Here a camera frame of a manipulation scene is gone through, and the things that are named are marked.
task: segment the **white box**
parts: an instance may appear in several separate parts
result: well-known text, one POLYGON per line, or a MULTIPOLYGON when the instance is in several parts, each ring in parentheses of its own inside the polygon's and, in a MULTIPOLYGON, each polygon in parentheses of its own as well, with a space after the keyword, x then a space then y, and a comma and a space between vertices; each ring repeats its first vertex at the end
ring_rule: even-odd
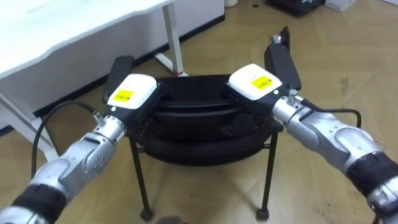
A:
POLYGON ((326 0, 325 6, 343 12, 354 2, 355 0, 326 0))

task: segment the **cable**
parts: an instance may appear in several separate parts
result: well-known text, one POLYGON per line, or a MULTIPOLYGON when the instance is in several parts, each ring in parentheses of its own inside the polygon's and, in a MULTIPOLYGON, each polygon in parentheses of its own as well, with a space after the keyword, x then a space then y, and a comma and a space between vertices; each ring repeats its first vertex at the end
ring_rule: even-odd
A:
POLYGON ((47 124, 47 122, 49 121, 49 119, 61 108, 68 106, 68 105, 77 105, 82 107, 83 109, 89 111, 91 114, 95 114, 97 113, 96 110, 86 104, 86 103, 82 103, 82 102, 77 102, 77 101, 66 101, 63 103, 60 103, 59 105, 57 105, 54 109, 52 109, 49 114, 47 115, 47 117, 43 120, 43 122, 40 124, 39 128, 37 129, 36 135, 35 135, 35 139, 33 141, 33 145, 32 145, 32 163, 31 163, 31 170, 30 170, 30 176, 31 178, 33 178, 36 174, 36 163, 37 163, 37 145, 39 144, 39 139, 40 139, 40 135, 42 134, 42 131, 45 127, 45 124, 47 124))
POLYGON ((322 109, 319 108, 318 106, 314 105, 313 103, 311 103, 310 101, 303 99, 301 104, 303 106, 307 106, 308 108, 310 108, 311 110, 317 111, 317 112, 322 112, 322 113, 352 113, 355 114, 356 116, 356 127, 357 128, 361 128, 362 126, 362 115, 359 111, 354 110, 354 109, 343 109, 343 108, 339 108, 339 109, 322 109))

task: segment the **stand leg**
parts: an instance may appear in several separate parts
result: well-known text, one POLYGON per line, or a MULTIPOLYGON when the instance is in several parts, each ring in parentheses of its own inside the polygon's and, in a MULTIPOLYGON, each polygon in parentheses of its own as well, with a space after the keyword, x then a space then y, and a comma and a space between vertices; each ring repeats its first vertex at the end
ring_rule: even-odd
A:
POLYGON ((145 188, 144 176, 142 174, 141 162, 139 160, 139 155, 138 155, 137 143, 130 136, 129 136, 129 141, 130 141, 132 159, 134 161, 134 167, 136 168, 139 190, 141 191, 142 205, 144 206, 144 209, 141 212, 140 216, 144 221, 148 222, 152 219, 154 214, 149 207, 147 190, 145 188))
POLYGON ((262 206, 256 213, 256 218, 259 221, 268 220, 268 218, 269 218, 268 199, 269 199, 269 192, 271 190, 272 172, 274 171, 274 161, 275 161, 277 140, 278 140, 278 132, 275 132, 271 137, 271 143, 270 143, 270 148, 269 148, 266 186, 264 187, 264 196, 262 198, 262 206))
POLYGON ((178 34, 174 3, 170 3, 163 7, 163 15, 172 59, 168 59, 164 54, 157 54, 155 55, 155 58, 169 70, 174 72, 176 76, 186 77, 188 75, 184 72, 182 65, 181 46, 179 40, 180 36, 178 34))

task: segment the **desk leg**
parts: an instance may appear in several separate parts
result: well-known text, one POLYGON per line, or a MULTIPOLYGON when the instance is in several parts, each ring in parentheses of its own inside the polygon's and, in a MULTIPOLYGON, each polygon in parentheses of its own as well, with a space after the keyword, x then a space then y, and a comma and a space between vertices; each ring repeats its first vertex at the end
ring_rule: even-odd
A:
POLYGON ((181 46, 177 27, 177 17, 175 14, 174 3, 170 3, 163 7, 164 21, 166 25, 167 38, 172 53, 172 60, 168 59, 164 54, 155 55, 156 59, 170 69, 178 77, 188 76, 182 65, 181 46))
MULTIPOLYGON (((0 92, 0 106, 5 109, 6 121, 21 135, 30 142, 33 142, 36 130, 41 124, 41 119, 29 119, 16 105, 14 105, 6 96, 0 92)), ((44 153, 47 161, 51 161, 58 157, 47 130, 43 130, 40 136, 38 148, 44 153)))

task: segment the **black metal stand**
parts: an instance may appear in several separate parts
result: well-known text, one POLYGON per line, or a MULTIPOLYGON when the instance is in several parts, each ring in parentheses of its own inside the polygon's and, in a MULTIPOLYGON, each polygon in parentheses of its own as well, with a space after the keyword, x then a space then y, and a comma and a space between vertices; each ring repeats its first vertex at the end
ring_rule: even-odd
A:
POLYGON ((272 173, 274 171, 277 142, 278 142, 278 132, 276 131, 271 136, 271 143, 269 145, 266 145, 266 149, 267 148, 269 149, 267 175, 266 175, 266 184, 264 187, 264 195, 262 196, 262 205, 261 208, 256 212, 256 219, 258 221, 265 221, 268 220, 269 218, 268 199, 269 199, 269 192, 271 191, 271 181, 272 181, 272 173))
MULTIPOLYGON (((274 133, 271 136, 270 144, 264 145, 264 149, 269 149, 269 157, 268 157, 266 184, 264 187, 264 196, 262 199, 262 206, 256 212, 256 218, 259 221, 266 221, 269 218, 268 199, 269 199, 269 192, 271 191, 271 180, 272 180, 272 173, 274 171, 274 162, 275 162, 276 147, 277 147, 277 142, 278 142, 278 133, 283 130, 283 126, 277 122, 275 122, 274 127, 275 127, 274 133)), ((129 136, 129 141, 130 141, 132 158, 134 160, 134 166, 136 168, 139 189, 141 191, 142 204, 144 206, 144 209, 141 212, 141 218, 144 221, 148 222, 152 219, 154 214, 149 207, 148 196, 147 196, 147 191, 145 188, 144 176, 142 174, 141 162, 139 160, 139 155, 138 155, 139 151, 137 148, 137 144, 133 140, 133 138, 130 136, 129 136)))
POLYGON ((147 195, 147 190, 145 188, 144 175, 142 174, 141 162, 139 160, 137 143, 130 136, 129 136, 129 141, 130 141, 132 159, 134 161, 134 167, 136 168, 139 190, 141 191, 142 204, 144 206, 144 209, 142 210, 140 216, 144 221, 148 222, 152 219, 154 213, 149 207, 148 195, 147 195))

